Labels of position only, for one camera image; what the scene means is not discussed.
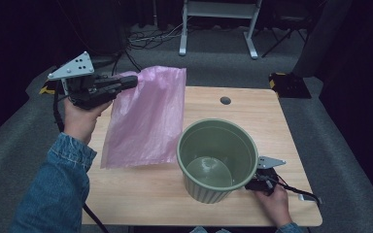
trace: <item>pink plastic bag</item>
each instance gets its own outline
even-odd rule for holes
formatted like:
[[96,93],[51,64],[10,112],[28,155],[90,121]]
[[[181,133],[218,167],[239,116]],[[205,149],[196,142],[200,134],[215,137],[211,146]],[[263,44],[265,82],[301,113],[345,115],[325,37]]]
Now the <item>pink plastic bag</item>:
[[154,66],[120,74],[138,85],[114,101],[101,168],[176,162],[183,131],[187,70]]

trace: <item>wooden table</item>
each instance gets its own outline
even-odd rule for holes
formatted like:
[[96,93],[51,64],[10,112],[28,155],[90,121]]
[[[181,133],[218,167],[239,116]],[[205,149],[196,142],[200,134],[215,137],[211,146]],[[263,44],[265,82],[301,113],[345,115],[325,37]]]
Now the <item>wooden table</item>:
[[[227,96],[231,104],[223,105]],[[100,169],[102,147],[111,108],[99,119],[90,146],[98,156],[88,172],[87,205],[105,224],[271,226],[254,194],[244,187],[217,204],[192,199],[183,184],[178,164]],[[276,171],[286,182],[311,192],[288,125],[275,92],[270,89],[186,87],[184,128],[193,122],[218,117],[237,123],[254,139],[261,155],[283,159]],[[301,226],[318,226],[322,217],[314,202],[288,193],[292,219]],[[94,224],[84,213],[83,224]]]

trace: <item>metal shelf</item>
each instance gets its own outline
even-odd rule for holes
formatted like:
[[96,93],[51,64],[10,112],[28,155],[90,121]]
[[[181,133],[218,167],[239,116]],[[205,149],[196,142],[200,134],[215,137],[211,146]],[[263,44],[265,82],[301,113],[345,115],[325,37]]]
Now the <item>metal shelf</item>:
[[179,55],[187,54],[187,17],[233,17],[250,18],[250,31],[244,32],[244,38],[252,59],[257,59],[253,43],[253,32],[258,18],[262,0],[256,0],[255,4],[217,3],[217,2],[194,2],[184,0],[183,12],[183,34],[181,36]]
[[187,15],[192,17],[253,18],[255,11],[255,4],[190,1],[187,3],[187,7]]

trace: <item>black cable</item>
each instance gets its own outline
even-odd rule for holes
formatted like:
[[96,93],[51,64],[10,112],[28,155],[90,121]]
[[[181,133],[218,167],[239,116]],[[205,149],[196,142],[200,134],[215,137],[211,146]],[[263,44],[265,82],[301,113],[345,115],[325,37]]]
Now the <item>black cable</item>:
[[296,189],[295,187],[292,187],[292,186],[289,186],[281,177],[279,177],[284,183],[280,183],[279,181],[275,181],[274,179],[271,179],[269,177],[265,177],[265,179],[273,182],[273,183],[276,183],[276,184],[279,184],[280,186],[282,186],[284,189],[286,190],[289,190],[289,191],[292,191],[292,192],[295,192],[295,193],[298,193],[298,194],[303,194],[303,195],[306,195],[306,196],[310,196],[312,198],[315,199],[315,202],[318,206],[318,208],[320,207],[320,204],[321,204],[321,200],[320,198],[318,198],[318,196],[314,195],[313,193],[311,192],[307,192],[307,191],[303,191],[303,190],[299,190],[299,189]]
[[[148,36],[146,36],[144,34],[144,32],[133,32],[128,38],[129,46],[134,50],[151,50],[151,49],[154,49],[154,48],[162,45],[164,42],[171,41],[174,38],[181,36],[181,34],[180,34],[180,32],[182,31],[181,26],[182,25],[180,24],[179,26],[175,27],[172,30],[161,31],[159,34],[156,34],[156,35],[154,35],[154,34],[157,30],[154,30]],[[134,43],[140,43],[142,41],[144,41],[144,43],[145,43],[144,45],[142,45],[142,46],[134,45]],[[151,45],[152,43],[157,43],[157,45],[149,47],[149,45]]]
[[90,216],[90,218],[92,218],[96,222],[96,224],[99,226],[99,228],[101,228],[101,230],[104,233],[109,233],[108,229],[105,227],[102,221],[99,220],[99,218],[93,213],[93,211],[87,206],[86,203],[84,203],[84,210]]
[[114,63],[114,66],[112,67],[111,76],[113,76],[115,74],[115,70],[117,69],[117,64],[118,64],[118,61],[116,60],[115,63]]
[[58,98],[58,103],[59,102],[61,102],[62,100],[64,100],[64,99],[66,99],[66,98],[68,98],[69,97],[69,95],[64,95],[64,96],[62,96],[62,97],[60,97],[60,98]]
[[65,128],[65,125],[62,121],[62,116],[60,116],[59,110],[58,110],[58,94],[59,94],[59,88],[60,88],[60,82],[61,80],[56,81],[56,87],[55,87],[55,93],[53,95],[53,116],[55,117],[55,122],[58,126],[59,132],[63,132],[63,129]]
[[[58,102],[60,101],[58,95],[59,95],[60,88],[61,88],[61,80],[58,80],[56,81],[55,93],[53,95],[53,116],[55,117],[55,122],[58,126],[59,132],[63,132],[65,128],[65,124],[63,123],[62,117],[58,109]],[[99,218],[93,213],[93,211],[87,206],[86,203],[84,203],[83,208],[86,211],[86,213],[96,222],[96,224],[99,226],[99,228],[101,228],[101,230],[104,233],[109,233],[108,229],[105,227],[102,221],[99,220]]]
[[128,56],[129,60],[131,61],[132,65],[135,66],[135,68],[138,70],[138,71],[141,71],[142,70],[142,67],[135,61],[135,59],[129,55],[129,52],[126,50],[126,55]]

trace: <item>green plastic bin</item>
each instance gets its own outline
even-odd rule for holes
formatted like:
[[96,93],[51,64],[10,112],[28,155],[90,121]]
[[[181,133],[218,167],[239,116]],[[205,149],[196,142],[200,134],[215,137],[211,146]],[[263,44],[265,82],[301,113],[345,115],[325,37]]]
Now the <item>green plastic bin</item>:
[[258,152],[244,129],[227,120],[209,118],[184,131],[177,158],[189,195],[212,204],[253,178]]

